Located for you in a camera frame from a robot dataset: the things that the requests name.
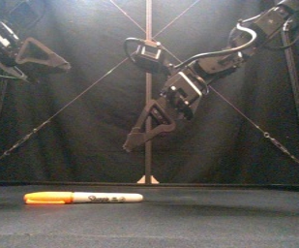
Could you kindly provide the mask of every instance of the diagonal cable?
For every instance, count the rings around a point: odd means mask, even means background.
[[[173,24],[173,22],[185,14],[185,12],[197,4],[200,0],[193,1],[193,3],[180,12],[180,14],[167,23],[167,25],[157,31],[152,36],[153,38]]]
[[[52,119],[67,109],[73,102],[89,91],[89,89],[113,72],[113,70],[127,61],[128,58],[124,58],[107,73],[80,92],[80,94],[55,112],[55,114],[37,126],[32,129],[32,131],[17,140],[17,142],[12,145],[12,147],[3,152],[0,155],[0,160],[11,155],[12,151],[20,147],[20,145],[28,141],[31,136],[39,132],[39,130],[52,121]]]
[[[144,28],[141,27],[141,25],[135,21],[135,19],[127,14],[125,11],[123,11],[123,9],[117,6],[117,4],[109,0],[111,4],[115,6],[115,8],[128,17],[128,19],[133,22],[133,24],[145,32]]]

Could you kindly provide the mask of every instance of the black fabric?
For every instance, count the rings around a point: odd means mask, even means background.
[[[137,203],[23,204],[37,191],[137,193]],[[0,187],[0,247],[299,247],[299,192]]]
[[[152,1],[153,38],[183,61],[225,47],[236,21],[272,5]],[[145,104],[145,75],[129,61],[119,63],[124,39],[145,37],[145,1],[32,1],[32,8],[39,18],[29,28],[19,27],[20,36],[41,41],[72,68],[65,75],[44,76],[39,84],[8,81],[0,155],[92,87],[0,161],[0,179],[136,182],[144,174],[144,148],[127,153],[121,144]],[[179,63],[172,55],[168,59]],[[161,76],[152,77],[153,97],[163,83]],[[283,52],[259,51],[212,87],[299,158]],[[152,141],[152,175],[173,183],[292,184],[299,183],[299,166],[211,90],[193,120]]]

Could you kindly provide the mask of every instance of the orange marker cap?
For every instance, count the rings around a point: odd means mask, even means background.
[[[37,192],[23,196],[25,204],[65,204],[72,203],[71,192]]]

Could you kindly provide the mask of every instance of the marker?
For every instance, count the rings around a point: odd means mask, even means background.
[[[36,192],[23,196],[25,204],[123,203],[140,202],[143,198],[140,194],[89,192]]]

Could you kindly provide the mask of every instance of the wire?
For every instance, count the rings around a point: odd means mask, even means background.
[[[19,79],[19,78],[16,78],[16,77],[9,77],[9,76],[4,76],[4,75],[0,75],[0,78],[20,80],[20,79]]]
[[[231,49],[220,50],[220,51],[200,53],[200,54],[195,55],[193,57],[191,57],[188,60],[185,60],[181,64],[176,65],[175,69],[179,69],[179,68],[184,67],[191,62],[193,62],[193,60],[196,60],[199,58],[224,56],[224,55],[229,55],[229,54],[232,54],[235,52],[239,52],[239,51],[247,49],[255,43],[257,35],[256,35],[256,32],[252,29],[241,27],[240,24],[241,24],[241,21],[237,22],[236,29],[243,31],[243,32],[245,32],[245,33],[248,33],[251,35],[251,40],[244,45],[233,47]]]
[[[136,43],[137,45],[139,44],[143,44],[144,43],[144,40],[141,39],[137,39],[137,38],[127,38],[124,40],[124,43],[123,43],[123,49],[124,49],[124,53],[127,55],[127,57],[129,58],[129,60],[133,62],[133,64],[136,63],[133,57],[131,56],[129,52],[128,52],[128,44],[129,43]]]
[[[283,32],[288,31],[289,28],[287,26],[289,25],[289,22],[291,22],[291,18],[284,23]],[[299,33],[297,33],[296,38],[293,39],[293,41],[288,45],[285,45],[285,46],[264,46],[264,48],[268,50],[285,50],[285,49],[291,48],[297,41],[299,41]]]

